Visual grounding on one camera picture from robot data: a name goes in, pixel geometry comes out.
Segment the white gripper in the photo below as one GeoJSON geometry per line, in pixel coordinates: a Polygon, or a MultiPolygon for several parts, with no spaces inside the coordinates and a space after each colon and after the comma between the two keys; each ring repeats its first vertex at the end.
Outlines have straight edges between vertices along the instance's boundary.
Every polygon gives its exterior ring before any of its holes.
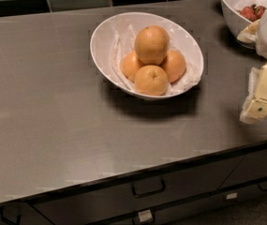
{"type": "MultiPolygon", "coordinates": [[[[267,59],[267,10],[260,20],[256,20],[242,30],[237,40],[246,44],[255,44],[260,56],[267,59]]],[[[240,120],[254,124],[267,117],[267,63],[261,68],[253,67],[249,74],[248,96],[242,107],[240,120]]]]}

